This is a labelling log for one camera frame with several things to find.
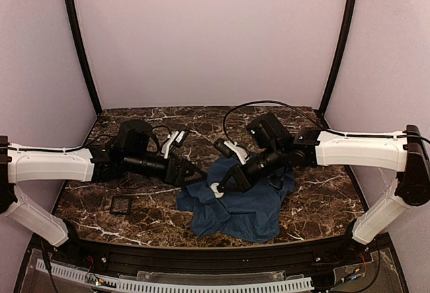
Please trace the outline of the blue garment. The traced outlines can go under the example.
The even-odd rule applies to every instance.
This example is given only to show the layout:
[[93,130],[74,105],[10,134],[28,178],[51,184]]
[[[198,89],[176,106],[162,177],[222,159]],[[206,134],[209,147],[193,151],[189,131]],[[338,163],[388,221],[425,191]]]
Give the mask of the blue garment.
[[205,181],[181,190],[176,207],[193,212],[190,228],[199,237],[219,232],[250,242],[268,242],[280,233],[280,210],[285,197],[294,191],[294,173],[281,168],[245,193],[231,192],[217,198],[210,186],[237,163],[234,158],[216,159]]

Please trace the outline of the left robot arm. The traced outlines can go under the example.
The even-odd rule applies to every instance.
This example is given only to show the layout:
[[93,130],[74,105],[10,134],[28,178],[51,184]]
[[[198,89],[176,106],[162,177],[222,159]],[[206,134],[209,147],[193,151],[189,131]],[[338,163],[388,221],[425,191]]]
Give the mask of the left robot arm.
[[75,180],[103,183],[125,173],[155,177],[173,187],[203,181],[207,175],[185,158],[172,154],[188,128],[171,133],[161,144],[154,128],[143,120],[123,122],[105,144],[77,148],[36,148],[12,144],[1,137],[1,215],[9,217],[45,239],[53,247],[75,240],[73,227],[55,217],[18,186],[21,181]]

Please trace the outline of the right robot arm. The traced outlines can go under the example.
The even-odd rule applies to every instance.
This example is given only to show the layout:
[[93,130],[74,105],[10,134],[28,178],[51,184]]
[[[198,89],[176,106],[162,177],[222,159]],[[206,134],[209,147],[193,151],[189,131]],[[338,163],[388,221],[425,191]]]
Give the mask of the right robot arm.
[[217,198],[229,192],[246,192],[259,180],[281,168],[350,165],[389,169],[396,178],[386,192],[347,232],[349,241],[367,245],[403,212],[429,201],[429,157],[419,129],[364,134],[304,128],[290,134],[271,112],[255,118],[246,127],[258,147],[248,158],[236,143],[217,140],[225,156],[236,156],[222,181],[210,188]]

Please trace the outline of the black square box lower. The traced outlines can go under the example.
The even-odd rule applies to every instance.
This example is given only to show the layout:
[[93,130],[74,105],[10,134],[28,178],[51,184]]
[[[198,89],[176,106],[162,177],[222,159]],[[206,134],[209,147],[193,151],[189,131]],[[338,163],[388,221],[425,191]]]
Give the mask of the black square box lower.
[[113,196],[110,205],[110,214],[129,215],[132,207],[130,196]]

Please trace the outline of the black front rail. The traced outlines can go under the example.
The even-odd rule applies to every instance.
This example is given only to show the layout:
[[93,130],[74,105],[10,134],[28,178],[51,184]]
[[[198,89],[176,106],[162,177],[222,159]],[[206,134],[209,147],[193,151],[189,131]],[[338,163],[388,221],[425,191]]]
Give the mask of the black front rail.
[[321,275],[339,266],[370,260],[367,247],[347,245],[342,236],[280,245],[195,249],[76,240],[52,252],[56,261],[88,263],[94,266],[94,271],[124,275],[140,271],[198,275],[283,271],[289,275]]

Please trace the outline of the left black frame post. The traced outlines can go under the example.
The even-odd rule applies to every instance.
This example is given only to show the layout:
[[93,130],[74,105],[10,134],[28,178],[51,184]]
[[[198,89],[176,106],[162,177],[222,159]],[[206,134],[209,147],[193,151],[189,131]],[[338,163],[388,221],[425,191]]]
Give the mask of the left black frame post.
[[75,51],[77,53],[79,65],[81,68],[81,72],[83,74],[85,86],[87,88],[91,104],[95,111],[96,116],[102,113],[102,107],[99,100],[99,96],[96,91],[95,83],[93,80],[93,76],[91,74],[91,69],[89,66],[89,61],[87,58],[83,37],[81,34],[81,29],[79,25],[79,19],[77,15],[77,8],[75,5],[75,0],[64,0],[67,16],[69,20],[69,26],[71,29],[71,34],[73,37],[73,42],[75,45]]

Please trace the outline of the black frame post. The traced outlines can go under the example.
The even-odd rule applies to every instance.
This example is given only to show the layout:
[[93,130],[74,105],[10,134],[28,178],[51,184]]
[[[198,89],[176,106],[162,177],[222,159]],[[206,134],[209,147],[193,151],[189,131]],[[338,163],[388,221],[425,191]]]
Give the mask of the black frame post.
[[335,84],[337,82],[337,77],[343,60],[343,55],[345,52],[345,47],[347,45],[347,39],[349,36],[351,22],[353,19],[355,1],[356,0],[345,0],[345,7],[343,12],[341,27],[339,29],[339,36],[338,36],[337,45],[335,48],[335,53],[333,55],[332,65],[327,78],[327,83],[325,85],[325,90],[323,92],[322,99],[318,107],[318,111],[321,113],[322,116],[325,116],[328,110],[331,96],[333,94]]
[[91,69],[89,66],[89,61],[87,58],[83,37],[81,34],[81,29],[79,25],[79,19],[77,15],[77,8],[75,5],[75,0],[64,0],[67,16],[69,20],[69,26],[71,29],[71,34],[73,37],[73,42],[75,45],[75,51],[77,53],[79,65],[81,68],[81,72],[83,74],[85,86],[87,88],[91,104],[95,111],[96,116],[102,113],[102,107],[99,100],[99,96],[96,91],[95,83],[93,80],[93,76],[91,74]]

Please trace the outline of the right black frame post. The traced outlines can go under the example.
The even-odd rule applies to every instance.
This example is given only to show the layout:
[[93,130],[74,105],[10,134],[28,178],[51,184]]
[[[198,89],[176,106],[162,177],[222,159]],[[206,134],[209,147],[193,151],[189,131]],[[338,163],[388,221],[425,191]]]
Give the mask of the right black frame post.
[[323,92],[322,99],[318,107],[318,111],[321,113],[322,116],[325,116],[328,110],[331,96],[333,94],[335,84],[337,82],[337,77],[343,60],[343,55],[345,52],[345,47],[347,45],[347,39],[349,36],[351,22],[353,19],[355,1],[356,0],[345,0],[345,7],[343,12],[341,27],[339,29],[339,36],[338,36],[337,45],[335,48],[335,53],[333,55],[332,65],[327,78],[327,83],[325,85],[325,90]]

